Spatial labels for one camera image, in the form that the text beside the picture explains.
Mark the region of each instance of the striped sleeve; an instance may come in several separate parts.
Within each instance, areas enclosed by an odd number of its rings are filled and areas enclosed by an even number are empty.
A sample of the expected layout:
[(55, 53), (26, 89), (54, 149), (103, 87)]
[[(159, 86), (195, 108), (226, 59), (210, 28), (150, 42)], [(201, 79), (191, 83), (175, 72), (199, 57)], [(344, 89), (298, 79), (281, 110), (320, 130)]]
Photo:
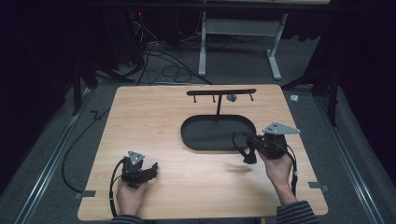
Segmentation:
[(121, 215), (113, 217), (110, 224), (143, 224), (143, 221), (140, 217)]
[(291, 203), (276, 209), (276, 224), (320, 223), (307, 201)]

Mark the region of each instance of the desk leg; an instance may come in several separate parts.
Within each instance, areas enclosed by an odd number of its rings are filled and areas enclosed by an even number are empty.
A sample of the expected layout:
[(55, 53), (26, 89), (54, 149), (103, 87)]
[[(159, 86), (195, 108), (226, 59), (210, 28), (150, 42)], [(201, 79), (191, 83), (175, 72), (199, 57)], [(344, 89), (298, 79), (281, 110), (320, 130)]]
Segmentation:
[(199, 54), (199, 71), (198, 75), (206, 75), (206, 12), (202, 12), (202, 33), (201, 33), (201, 51)]
[(277, 46), (279, 45), (279, 41), (280, 41), (280, 37), (282, 36), (283, 29), (285, 28), (287, 17), (288, 17), (287, 13), (282, 14), (282, 18), (280, 19), (279, 25), (277, 26), (274, 45), (273, 45), (272, 49), (268, 49), (266, 52), (267, 57), (268, 57), (268, 62), (270, 63), (273, 77), (275, 80), (280, 80), (282, 78), (280, 75), (280, 72), (279, 72), (279, 68), (277, 67), (275, 53), (276, 53)]

